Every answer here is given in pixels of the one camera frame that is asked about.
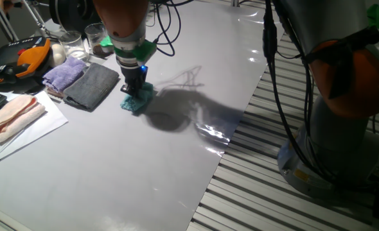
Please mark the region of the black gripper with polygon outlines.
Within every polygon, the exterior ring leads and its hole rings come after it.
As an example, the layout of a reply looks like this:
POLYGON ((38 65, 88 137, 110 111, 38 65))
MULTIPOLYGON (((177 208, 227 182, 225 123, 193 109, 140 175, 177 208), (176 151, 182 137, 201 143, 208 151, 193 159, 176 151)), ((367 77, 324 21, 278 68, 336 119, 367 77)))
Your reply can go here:
POLYGON ((133 69, 121 67, 121 72, 125 77, 125 83, 120 88, 120 91, 129 96, 146 95, 148 93, 148 84, 145 83, 148 67, 145 65, 137 66, 133 69))

